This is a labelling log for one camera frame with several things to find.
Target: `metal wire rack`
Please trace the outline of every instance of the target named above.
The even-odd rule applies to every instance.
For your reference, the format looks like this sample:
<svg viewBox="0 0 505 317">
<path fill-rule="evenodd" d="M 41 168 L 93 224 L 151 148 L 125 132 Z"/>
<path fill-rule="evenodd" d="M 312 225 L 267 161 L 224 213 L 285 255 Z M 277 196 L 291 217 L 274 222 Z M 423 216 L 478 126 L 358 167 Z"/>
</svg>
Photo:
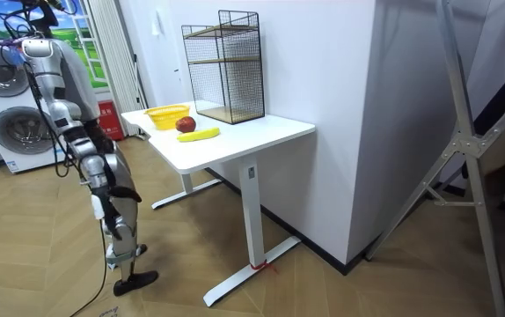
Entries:
<svg viewBox="0 0 505 317">
<path fill-rule="evenodd" d="M 218 26 L 182 26 L 198 114 L 240 123 L 264 116 L 259 14 L 219 11 Z"/>
</svg>

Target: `yellow banana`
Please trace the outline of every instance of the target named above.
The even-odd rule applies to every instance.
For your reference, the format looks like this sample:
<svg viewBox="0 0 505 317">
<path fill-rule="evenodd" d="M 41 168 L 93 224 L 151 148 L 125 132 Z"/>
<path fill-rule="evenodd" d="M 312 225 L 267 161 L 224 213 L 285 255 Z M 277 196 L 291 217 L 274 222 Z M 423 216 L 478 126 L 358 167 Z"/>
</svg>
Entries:
<svg viewBox="0 0 505 317">
<path fill-rule="evenodd" d="M 182 133 L 181 135 L 177 136 L 177 139 L 181 142 L 190 142 L 211 138 L 217 136 L 218 134 L 219 134 L 219 128 L 211 128 L 194 132 Z"/>
</svg>

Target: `humanoid robot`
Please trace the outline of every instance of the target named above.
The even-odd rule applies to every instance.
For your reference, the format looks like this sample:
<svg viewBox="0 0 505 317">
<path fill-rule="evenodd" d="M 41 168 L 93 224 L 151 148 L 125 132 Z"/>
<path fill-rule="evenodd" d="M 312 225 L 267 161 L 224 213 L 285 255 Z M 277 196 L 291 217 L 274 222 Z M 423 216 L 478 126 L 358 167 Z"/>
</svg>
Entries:
<svg viewBox="0 0 505 317">
<path fill-rule="evenodd" d="M 115 283 L 113 294 L 120 296 L 151 284 L 158 278 L 156 271 L 134 272 L 135 258 L 147 247 L 137 245 L 137 203 L 141 198 L 135 191 L 128 163 L 116 143 L 99 126 L 98 102 L 77 53 L 64 41 L 50 38 L 49 27 L 56 26 L 57 20 L 49 5 L 61 11 L 64 8 L 55 0 L 20 2 L 24 9 L 17 14 L 26 17 L 34 33 L 21 36 L 17 32 L 19 37 L 14 35 L 14 40 L 1 45 L 21 47 L 33 94 L 36 99 L 46 101 L 48 124 L 63 137 L 70 155 L 78 161 L 84 185 L 91 191 L 94 215 L 103 220 L 103 230 L 112 238 L 106 250 L 106 262 L 121 270 L 121 280 Z M 29 21 L 29 11 L 36 8 L 41 8 L 44 17 Z"/>
</svg>

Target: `black baseboard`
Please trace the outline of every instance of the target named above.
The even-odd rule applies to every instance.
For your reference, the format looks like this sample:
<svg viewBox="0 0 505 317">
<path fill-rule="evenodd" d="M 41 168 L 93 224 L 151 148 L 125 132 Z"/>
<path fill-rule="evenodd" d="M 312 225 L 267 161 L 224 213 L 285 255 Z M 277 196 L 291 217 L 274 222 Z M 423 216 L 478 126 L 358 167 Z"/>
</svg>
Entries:
<svg viewBox="0 0 505 317">
<path fill-rule="evenodd" d="M 238 195 L 241 195 L 241 189 L 239 189 L 237 186 L 233 185 L 230 181 L 227 181 L 224 177 L 222 177 L 220 174 L 216 173 L 211 168 L 206 168 L 206 172 L 210 173 L 211 175 L 213 175 L 217 179 L 221 180 L 223 182 L 223 184 L 225 184 L 228 188 L 230 188 L 232 191 L 234 191 Z M 326 252 L 322 247 L 317 245 L 317 243 L 315 243 L 311 239 L 307 238 L 305 235 L 303 235 L 301 232 L 299 232 L 296 228 L 289 225 L 287 222 L 285 222 L 280 217 L 276 216 L 268 208 L 261 205 L 260 210 L 262 211 L 262 213 L 265 216 L 269 217 L 272 221 L 274 221 L 280 227 L 282 227 L 284 230 L 289 232 L 289 234 L 298 237 L 305 244 L 306 247 L 311 249 L 311 251 L 315 252 L 315 254 L 320 256 L 323 260 L 325 260 L 325 262 L 329 263 L 333 268 L 338 270 L 342 275 L 346 275 L 348 272 L 350 272 L 350 270 L 353 269 L 356 266 L 356 264 L 358 264 L 360 262 L 360 260 L 362 259 L 362 255 L 365 253 L 365 250 L 363 250 L 360 254 L 358 254 L 350 262 L 348 262 L 347 264 L 344 264 L 341 261 L 337 260 L 331 254 Z"/>
<path fill-rule="evenodd" d="M 434 188 L 438 188 L 442 183 L 439 181 L 434 185 Z M 448 185 L 444 191 L 448 194 L 458 195 L 460 197 L 465 196 L 465 189 L 459 188 L 458 186 Z"/>
</svg>

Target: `yellow bowl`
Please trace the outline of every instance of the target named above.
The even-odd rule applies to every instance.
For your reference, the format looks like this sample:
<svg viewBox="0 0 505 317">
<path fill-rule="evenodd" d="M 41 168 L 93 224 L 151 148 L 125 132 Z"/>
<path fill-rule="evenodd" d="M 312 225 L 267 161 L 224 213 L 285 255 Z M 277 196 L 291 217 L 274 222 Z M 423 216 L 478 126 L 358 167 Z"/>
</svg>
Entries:
<svg viewBox="0 0 505 317">
<path fill-rule="evenodd" d="M 176 121 L 190 115 L 190 107 L 184 105 L 154 107 L 145 111 L 145 114 L 155 123 L 157 129 L 174 129 L 176 128 Z"/>
</svg>

